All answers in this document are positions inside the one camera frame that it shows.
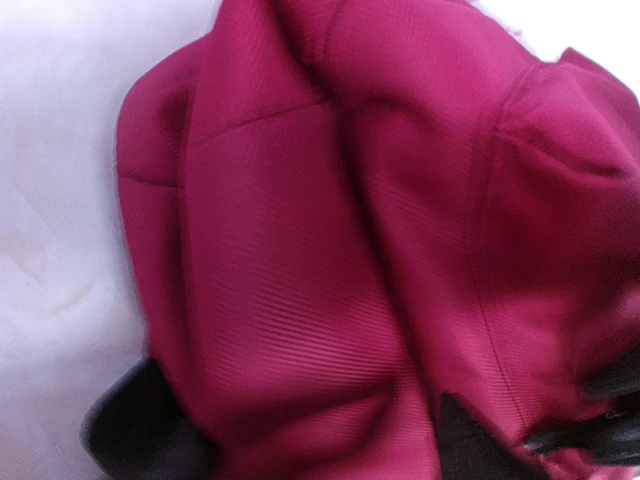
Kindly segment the red student backpack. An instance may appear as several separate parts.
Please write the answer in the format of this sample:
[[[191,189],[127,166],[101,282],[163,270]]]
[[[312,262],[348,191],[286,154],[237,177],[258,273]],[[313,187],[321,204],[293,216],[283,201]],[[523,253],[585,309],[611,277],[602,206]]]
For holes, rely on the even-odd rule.
[[[528,451],[639,351],[639,104],[467,1],[225,1],[117,125],[111,479],[630,479]]]

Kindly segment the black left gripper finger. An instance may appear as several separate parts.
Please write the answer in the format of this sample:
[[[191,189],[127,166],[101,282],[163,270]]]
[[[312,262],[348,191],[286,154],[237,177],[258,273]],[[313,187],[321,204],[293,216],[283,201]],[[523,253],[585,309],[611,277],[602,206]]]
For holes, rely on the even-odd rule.
[[[538,455],[563,449],[587,452],[599,466],[639,465],[639,351],[632,349],[588,380],[590,400],[610,400],[611,409],[593,419],[530,436],[525,448]]]

